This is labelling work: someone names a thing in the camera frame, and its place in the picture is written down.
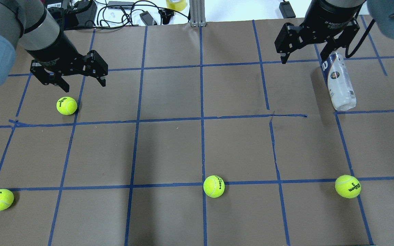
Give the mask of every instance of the blue tape grid line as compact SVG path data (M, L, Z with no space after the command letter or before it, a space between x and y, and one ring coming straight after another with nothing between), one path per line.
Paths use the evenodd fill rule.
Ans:
M230 116L210 116L210 117L188 117L188 118L167 118L167 119L149 119L139 120L140 123L144 122L167 122L167 121L186 121L186 120L221 120L221 119L244 119L244 118L266 118L266 117L302 117L306 118L305 114L260 114L260 115L230 115ZM72 126L73 123L60 123L60 124L27 124L17 120L9 120L10 123L16 127L58 127L58 126ZM93 122L77 122L78 125L97 125L97 124L121 124L121 123L136 123L136 120L112 120L112 121L93 121ZM0 126L0 128L10 128L11 126Z
M89 50L92 50L92 46L94 45L94 38L95 38L95 30L93 30L93 32L92 32L91 44L89 45ZM80 87L80 93L78 95L78 104L80 104L80 102L81 102L81 96L83 94L83 88L84 88L84 82L85 81L86 81L86 76L83 76L83 80L81 82L81 87ZM66 157L65 157L65 164L64 164L63 171L62 171L60 188L63 187L64 182L65 182L65 176L66 176L66 170L67 170L67 167L68 167L69 155L70 155L70 152L71 152L72 140L74 138L75 127L77 126L76 125L77 118L78 118L78 110L75 112L75 115L74 115L74 122L72 124L71 136L70 136L70 139L69 139L68 150L67 150ZM59 206L60 206L61 197L62 197L62 189L59 189L59 194L57 196L57 202L56 202L56 208L54 210L53 222L51 224L50 237L48 238L48 246L51 246L51 243L53 241L54 228L56 226L56 219L57 219L57 214L59 212Z
M287 214L286 214L285 202L284 202L284 193L283 193L283 189L282 189L282 181L280 179L280 172L279 172L278 161L277 161L277 157L276 157L275 134L273 132L273 123L271 121L269 123L269 128L270 128L270 135L272 137L273 158L275 159L276 177L278 179L280 208L282 211L282 217L283 217L283 222L284 222L285 239L286 239L287 245L290 246L291 245L290 244L290 235L289 235L289 231L288 231Z
M394 176L385 177L358 177L359 181L384 181L394 180ZM335 179L281 179L278 180L253 180L253 181L226 181L225 185L256 185L256 184L293 184L293 183L323 183L335 182ZM202 186L202 182L185 183L158 183L158 184L139 184L139 185L104 185L104 186L68 186L68 187L21 187L10 188L11 191L33 191L33 190L106 190L106 189L144 189L156 187L192 187Z
M31 75L32 75L32 74L29 74L29 75L28 75L27 82L25 83L24 92L22 92L21 101L19 102L19 106L17 107L16 117L19 116L19 112L21 111L22 103L24 102L24 98L25 98L25 93L27 92L28 84L30 84Z
M136 117L136 128L135 128L135 141L133 143L133 159L132 159L132 171L130 175L130 185L134 184L135 176L135 165L136 165L136 148L138 145L138 134L139 134L139 123L141 118L141 101L142 101L142 83L144 80L144 63L145 63L145 49L147 47L147 26L144 32L144 48L142 49L142 63L141 63L141 80L139 82L139 98L138 98L138 111ZM129 199L127 204L127 219L126 219L126 232L124 238L124 245L127 246L129 243L129 227L130 227L130 212L132 209L132 198L133 198L133 187L129 189Z
M360 17L361 17L361 21L363 22L364 28L367 29L367 25L366 25L366 21L364 21L364 17L362 15L360 15ZM381 65L381 69L383 70L384 75L387 76L387 71L384 68L383 62L381 61L380 55L378 54L378 50L377 50L377 47L375 46L375 43L373 42L372 36L370 35L370 33L368 34L368 36L370 39L370 43L372 44L373 50L375 51L375 54L377 55L378 62Z
M340 124L340 120L338 118L338 114L335 114L335 120L337 122L338 131L340 133L341 143L343 144L344 154L346 155L347 165L349 167L349 171L350 171L352 176L355 176L354 170L352 168L351 159L349 157L349 151L347 150L346 140L344 139L343 130L341 129L341 124ZM366 214L364 213L364 207L363 207L363 201L361 200L361 195L358 195L357 199L358 199L358 205L360 207L361 216L363 217L363 222L364 222L364 227L366 229L367 238L369 239L369 243L371 245L373 245L372 234L370 233L369 223L367 222L367 217L366 217Z
M351 57L347 60L376 60L376 59L394 59L394 56L377 56L377 57ZM300 63L300 62L316 62L317 59L303 59L303 60L288 60L287 63ZM262 64L279 64L280 61L262 61ZM154 69L171 69L171 68L189 68L189 67L222 67L222 66L241 66L241 65L257 65L261 62L244 62L244 63L223 63L223 64L196 64L196 65L184 65L184 66L165 66L165 67L145 67L144 70L154 70ZM130 67L130 68L114 68L109 69L109 72L117 71L133 71L141 70L140 67ZM21 74L10 74L9 77L19 77L19 76L29 76L28 73Z
M199 27L199 47L200 47L200 122L201 122L201 180L202 184L206 178L205 170L205 108L203 103L203 29ZM208 246L208 223L206 217L206 194L202 189L203 207L203 245Z
M364 27L366 27L366 23L364 21L364 18L361 16L361 19L363 21L363 25ZM4 161L4 157L6 154L6 150L8 149L8 146L10 144L10 140L13 136L14 130L16 127L49 127L49 126L72 126L73 130L71 133L71 138L70 138L70 143L68 145L68 152L67 152L67 159L69 156L69 151L70 151L70 145L72 143L72 137L73 134L75 132L75 126L76 125L88 125L88 124L103 124L103 123L136 123L138 125L139 122L161 122L161 121L175 121L175 120L201 120L202 121L202 181L204 180L205 177L205 159L204 159L204 120L213 120L213 119L233 119L233 118L255 118L255 117L272 117L272 116L285 116L285 117L306 117L306 115L238 115L238 116L225 116L225 117L204 117L203 116L203 67L217 67L217 66L239 66L239 65L255 65L255 64L259 64L261 67L261 77L263 79L263 86L264 86L264 93L266 92L266 87L265 87L265 80L264 80L264 75L263 75L263 67L262 64L278 64L280 63L280 61L262 61L262 57L261 57L261 53L260 53L260 47L259 47L259 41L258 41L258 34L256 31L256 26L255 26L255 22L252 21L253 23L253 28L254 28L254 32L255 32L255 38L256 38L256 42L257 42L257 48L258 48L258 55L260 58L259 62L249 62L249 63L230 63L230 64L203 64L203 47L202 47L202 30L200 27L200 64L199 65L188 65L188 66L169 66L169 67L144 67L144 55L145 55L145 47L146 47L146 37L147 37L147 28L145 29L145 36L144 36L144 50L143 50L143 61L142 61L142 66L141 68L123 68L123 69L110 69L109 71L125 71L125 70L141 70L141 84L140 84L140 97L139 97L139 102L138 102L138 115L140 113L140 105L141 105L141 93L142 93L142 75L143 75L143 70L150 70L150 69L171 69L171 68L187 68L187 67L200 67L200 92L201 92L201 117L194 117L194 118L173 118L173 119L154 119L154 120L128 120L128 121L104 121L104 122L80 122L77 123L76 122L76 118L77 115L75 115L75 120L74 123L69 123L69 124L38 124L38 125L29 125L29 124L24 124L24 123L19 123L17 121L14 120L10 120L11 123L14 124L14 126L10 126L10 125L6 125L6 126L0 126L0 128L12 128L12 132L11 135L9 137L8 143L6 145L6 149L4 151L3 157L1 159L0 162L0 170L2 168L2 164ZM92 33L92 40L91 40L91 48L92 49L92 44L94 41L94 34L95 34L95 30ZM374 48L374 51L376 53L376 57L361 57L361 58L350 58L349 60L353 59L353 60L361 60L361 59L378 59L381 68L383 69L383 72L385 75L387 75L386 70L382 64L381 59L394 59L394 56L379 56L378 51L374 45L374 42L372 40L372 37L369 34L369 39L372 43L372 46ZM288 61L289 63L297 63L297 62L316 62L319 61L319 55L318 55L318 49L315 46L316 49L316 53L318 56L318 59L305 59L305 60L290 60ZM19 77L19 76L28 76L28 80L21 98L21 102L19 104L16 116L19 115L22 103L23 103L23 99L25 97L25 93L28 87L28 83L31 79L31 74L30 73L22 73L22 74L10 74L9 77ZM83 91L83 85L84 85L84 78L83 78L83 82L82 82L82 86L81 86L81 90L80 90L80 95L79 95L79 101L81 99L81 95L82 95L82 91ZM268 106L268 98L267 95L265 93L266 96L266 106L267 108L269 108ZM347 154L347 159L348 159L348 165L349 168L351 170L351 174L353 175L353 170L352 170L352 165L350 164L350 159L349 159L349 153L347 152L347 148L346 148L346 144L344 141L344 135L343 132L341 130L341 126L339 125L339 120L338 120L338 115L339 114L361 114L361 113L386 113L386 112L394 112L394 110L376 110L376 111L351 111L351 112L336 112L335 113L335 117L336 120L338 121L338 126L339 126L339 131L341 134L341 138L343 141L343 145L345 148L345 153ZM274 148L274 134L273 134L273 128L272 128L272 123L270 122L270 129L271 129L271 135L272 135L272 145ZM134 146L134 152L136 152L136 141L137 141L137 128L136 128L136 133L135 133L135 146ZM166 183L166 184L147 184L147 185L134 185L133 184L133 180L131 180L130 185L117 185L117 186L87 186L87 187L64 187L63 186L63 182L64 182L64 175L65 175L65 171L66 171L66 166L67 166L67 159L65 160L65 167L64 167L64 173L62 174L62 180L61 180L61 186L60 187L30 187L30 188L13 188L11 190L13 191L21 191L21 190L59 190L59 196L58 196L58 201L56 204L56 211L55 211L55 216L53 218L53 227L55 225L55 219L57 216L57 212L58 212L58 204L60 201L60 197L61 197L61 191L62 190L94 190L94 189L130 189L132 190L133 188L149 188L149 187L179 187L179 186L201 186L202 183L200 182L193 182L193 183ZM226 185L253 185L253 184L279 184L280 185L280 196L281 196L281 208L283 210L283 217L284 217L284 227L286 229L286 239L287 239L287 244L289 245L289 234L288 234L288 226L286 225L286 215L285 215L285 206L283 205L283 194L282 194L282 189L281 189L281 184L283 183L304 183L304 182L334 182L335 179L299 179L299 180L281 180L280 179L280 174L278 171L278 167L276 164L276 155L275 155L275 165L276 165L276 169L277 169L277 176L278 176L278 180L263 180L263 181L231 181L231 182L226 182ZM132 163L132 176L131 179L134 178L134 163ZM375 180L394 180L394 177L361 177L358 178L358 180L360 181L375 181ZM363 221L365 223L366 226L366 231L369 237L369 242L370 244L373 244L371 235L370 235L370 231L369 231L369 227L367 224L367 220L366 220L366 216L364 214L364 209L363 209L363 205L361 202L361 198L358 197L358 202L360 204L360 210L362 212L363 215ZM206 234L206 203L205 203L205 195L203 195L203 226L204 226L204 241L205 241L205 246L207 245L207 234ZM129 229L129 219L130 219L130 209L128 209L128 217L127 217L127 227L126 227L126 245L127 245L127 238L128 238L128 229ZM49 245L51 243L51 239L52 239L52 235L53 235L53 231L50 232L50 241L49 241Z
M255 20L252 20L252 25L253 25L253 32L255 33L256 47L258 48L259 66L261 67L261 79L262 79L262 87L264 89L265 106L267 107L267 110L270 110L268 104L267 86L265 84L265 77L264 77L264 67L262 65L261 47L259 46L258 32L256 31Z

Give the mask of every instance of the black cable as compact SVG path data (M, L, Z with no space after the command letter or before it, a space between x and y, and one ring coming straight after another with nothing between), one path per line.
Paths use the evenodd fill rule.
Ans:
M97 0L94 0L94 2L96 2L96 3L98 3L98 4L101 4L101 5L107 5L107 2L106 2L106 0L104 0L104 3L100 3L99 1L97 1Z
M95 25L95 23L94 23L93 20L87 20L87 21L84 23L84 25L87 25L89 22L92 22L92 26Z
M79 14L79 13L85 12L85 11L87 11L87 10L92 6L93 3L94 3L94 1L93 1L93 0L90 0L90 1L89 1L89 4L86 5L86 6L84 6L83 8L81 8L81 9L76 9L76 10L71 10L71 11L68 11L68 13L69 13L69 14Z
M130 10L130 23L133 25L133 17L132 17L132 14L133 14L133 12L135 12L135 11L138 11L138 10L140 10L140 11L142 11L142 12L144 12L144 10L143 9L132 9L132 10Z
M106 6L102 7L102 8L98 11L98 13L97 13L97 22L96 22L97 25L99 25L99 18L100 18L100 13L101 13L101 11L103 11L103 14L104 14L104 11L105 11L105 9L106 9L107 7L122 7L122 6L131 6L132 9L134 8L134 6L149 6L149 7L156 7L158 10L159 10L159 9L165 9L165 10L171 10L171 11L177 12L177 13L183 15L184 17L186 17L186 18L188 19L188 16L182 14L182 13L179 12L179 11L176 11L176 10L173 10L173 9L169 9L169 8L164 8L164 7L158 7L158 6L157 6L156 4L154 4L154 3L153 3L153 5L148 5L148 4L136 4L136 3L138 3L138 2L149 2L149 3L152 3L152 2L147 1L147 0L139 0L139 1L134 2L132 5L130 5L130 4L129 4L129 5L106 5Z
M364 32L357 46L355 46L355 49L350 54L349 54L349 45L346 47L346 52L345 52L346 58L351 58L353 55L355 55L357 50L360 48L361 44L364 42L364 39L366 39L367 35L369 34L369 31L372 29L373 24L375 24L375 20L372 20L370 22L369 26L367 27L366 31Z
M355 20L358 18L358 15L360 14L360 11L361 11L361 7L358 9L357 13L355 14L355 17L354 17Z

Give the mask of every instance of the robotic arm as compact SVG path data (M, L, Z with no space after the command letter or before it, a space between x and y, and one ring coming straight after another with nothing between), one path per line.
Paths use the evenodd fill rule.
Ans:
M14 64L18 42L33 56L30 71L42 84L69 92L62 76L82 74L105 86L107 63L95 50L79 54L39 0L0 0L0 85Z
M276 51L285 64L292 52L308 44L324 43L320 53L326 60L331 52L350 45L359 30L355 19L365 0L312 0L300 26L285 23L275 40ZM394 39L394 0L368 0L369 12L380 31Z

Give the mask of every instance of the plastic water bottle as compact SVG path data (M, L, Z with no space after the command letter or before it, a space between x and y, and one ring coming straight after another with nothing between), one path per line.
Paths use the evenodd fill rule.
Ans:
M343 56L336 51L331 53L328 59L322 62L322 72L335 110L346 111L354 108L357 99Z

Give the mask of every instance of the clear packing tape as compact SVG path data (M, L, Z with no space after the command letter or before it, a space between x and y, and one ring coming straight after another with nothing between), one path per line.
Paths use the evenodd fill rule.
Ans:
M186 7L186 0L166 0L167 8L182 11Z

